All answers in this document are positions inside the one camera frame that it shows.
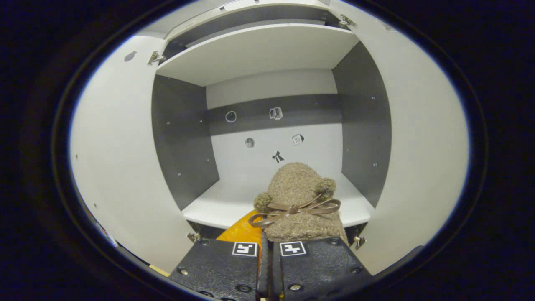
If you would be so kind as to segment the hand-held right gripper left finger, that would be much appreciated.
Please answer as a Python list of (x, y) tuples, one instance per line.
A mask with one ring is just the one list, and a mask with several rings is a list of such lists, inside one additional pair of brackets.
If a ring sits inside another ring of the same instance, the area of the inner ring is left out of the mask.
[(256, 210), (249, 211), (226, 229), (192, 222), (193, 245), (170, 280), (204, 299), (260, 301), (262, 233), (248, 223), (254, 214)]

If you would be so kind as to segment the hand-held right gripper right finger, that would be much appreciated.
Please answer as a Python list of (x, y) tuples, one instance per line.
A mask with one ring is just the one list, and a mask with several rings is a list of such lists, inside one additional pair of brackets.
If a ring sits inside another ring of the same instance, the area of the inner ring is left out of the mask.
[(372, 283), (372, 275), (338, 237), (273, 244), (276, 301), (339, 301)]

